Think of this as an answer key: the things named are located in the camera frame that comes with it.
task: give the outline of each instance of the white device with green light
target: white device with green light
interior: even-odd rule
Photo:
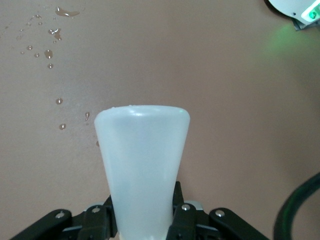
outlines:
[[[269,0],[281,13],[308,26],[320,19],[320,0]]]

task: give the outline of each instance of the black cable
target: black cable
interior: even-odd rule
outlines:
[[[292,240],[292,225],[299,207],[320,188],[320,172],[299,186],[280,209],[273,228],[274,240]]]

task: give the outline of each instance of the silver bolt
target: silver bolt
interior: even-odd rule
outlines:
[[[189,205],[189,204],[183,204],[183,205],[181,206],[181,208],[182,208],[183,210],[185,210],[185,211],[188,211],[188,210],[190,209],[190,205]]]
[[[60,218],[62,218],[62,217],[64,217],[65,216],[65,213],[63,212],[63,211],[61,211],[60,213],[58,213],[57,215],[55,215],[55,218],[56,219],[60,219]]]
[[[225,212],[222,210],[215,211],[215,215],[217,215],[219,218],[222,218],[225,215]]]
[[[94,209],[91,210],[92,213],[97,213],[100,211],[100,207],[96,206]]]

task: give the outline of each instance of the cup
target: cup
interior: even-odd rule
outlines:
[[[94,121],[120,240],[165,240],[190,116],[179,107],[130,105]]]

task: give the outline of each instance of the translucent cup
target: translucent cup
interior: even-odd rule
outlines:
[[[190,122],[179,107],[133,105],[100,112],[95,129],[121,240],[165,240]]]

